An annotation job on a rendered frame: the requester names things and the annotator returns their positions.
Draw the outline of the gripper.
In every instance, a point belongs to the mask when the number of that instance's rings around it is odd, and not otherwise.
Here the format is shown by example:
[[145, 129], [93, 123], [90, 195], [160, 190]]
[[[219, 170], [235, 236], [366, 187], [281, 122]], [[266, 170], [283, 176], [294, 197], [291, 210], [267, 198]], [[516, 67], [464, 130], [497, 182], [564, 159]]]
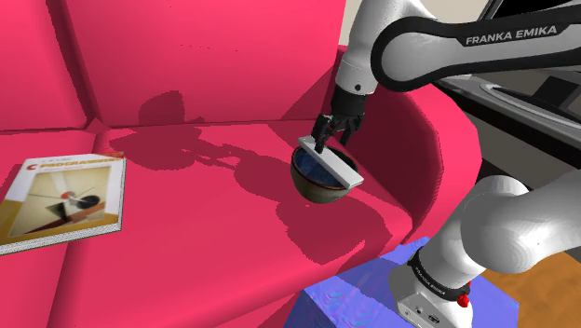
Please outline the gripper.
[[366, 95], [351, 93], [339, 85], [335, 86], [331, 97], [331, 113], [319, 114], [311, 131], [315, 141], [315, 151], [323, 152], [326, 142], [337, 131], [343, 130], [341, 144], [346, 145], [352, 135], [361, 127], [365, 116]]

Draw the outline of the white remote control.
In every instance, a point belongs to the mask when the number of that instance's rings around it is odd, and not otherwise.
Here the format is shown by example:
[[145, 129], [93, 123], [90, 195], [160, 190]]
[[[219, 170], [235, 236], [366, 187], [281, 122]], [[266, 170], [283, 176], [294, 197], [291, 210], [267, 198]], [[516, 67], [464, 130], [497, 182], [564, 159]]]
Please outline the white remote control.
[[324, 146], [319, 153], [316, 150], [316, 141], [312, 136], [299, 137], [298, 144], [343, 187], [351, 189], [363, 183], [364, 178], [328, 147]]

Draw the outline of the dark bowl with blue inside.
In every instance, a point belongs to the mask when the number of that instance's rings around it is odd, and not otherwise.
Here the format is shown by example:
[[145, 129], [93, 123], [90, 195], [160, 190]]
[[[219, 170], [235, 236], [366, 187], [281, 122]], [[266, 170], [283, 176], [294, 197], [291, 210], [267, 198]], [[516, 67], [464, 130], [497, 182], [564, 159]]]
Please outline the dark bowl with blue inside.
[[302, 147], [291, 155], [290, 174], [297, 191], [307, 200], [331, 203], [346, 196], [351, 189], [344, 187]]

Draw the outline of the pink sofa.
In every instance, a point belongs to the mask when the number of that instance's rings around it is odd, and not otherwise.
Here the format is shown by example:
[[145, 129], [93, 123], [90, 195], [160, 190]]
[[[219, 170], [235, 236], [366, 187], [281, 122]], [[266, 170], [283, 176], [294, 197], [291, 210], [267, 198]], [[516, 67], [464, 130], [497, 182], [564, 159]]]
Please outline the pink sofa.
[[0, 0], [0, 200], [31, 157], [121, 152], [120, 231], [0, 256], [0, 328], [307, 328], [303, 288], [432, 236], [477, 130], [434, 86], [378, 89], [363, 184], [295, 189], [345, 0]]

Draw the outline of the blue robot stand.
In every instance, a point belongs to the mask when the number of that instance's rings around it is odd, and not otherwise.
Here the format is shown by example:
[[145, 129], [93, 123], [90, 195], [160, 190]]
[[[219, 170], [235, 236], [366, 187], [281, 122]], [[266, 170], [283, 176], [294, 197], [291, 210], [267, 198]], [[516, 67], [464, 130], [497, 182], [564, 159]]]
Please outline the blue robot stand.
[[[283, 328], [414, 328], [397, 313], [390, 271], [428, 242], [422, 238], [300, 292]], [[518, 328], [520, 305], [483, 277], [472, 281], [473, 328]]]

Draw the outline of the grey and black furniture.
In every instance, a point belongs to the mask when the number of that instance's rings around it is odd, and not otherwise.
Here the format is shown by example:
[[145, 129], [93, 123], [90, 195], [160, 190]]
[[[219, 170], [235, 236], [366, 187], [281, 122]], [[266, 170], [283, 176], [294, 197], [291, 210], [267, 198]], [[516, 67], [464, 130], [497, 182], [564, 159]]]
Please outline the grey and black furniture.
[[463, 110], [581, 169], [581, 65], [445, 78]]

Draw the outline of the white and yellow book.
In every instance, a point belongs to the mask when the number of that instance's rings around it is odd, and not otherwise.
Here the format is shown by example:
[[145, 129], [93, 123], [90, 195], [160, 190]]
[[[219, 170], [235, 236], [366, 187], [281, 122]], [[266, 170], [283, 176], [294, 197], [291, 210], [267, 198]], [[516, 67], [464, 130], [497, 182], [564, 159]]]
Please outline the white and yellow book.
[[26, 159], [0, 201], [0, 256], [117, 232], [122, 152]]

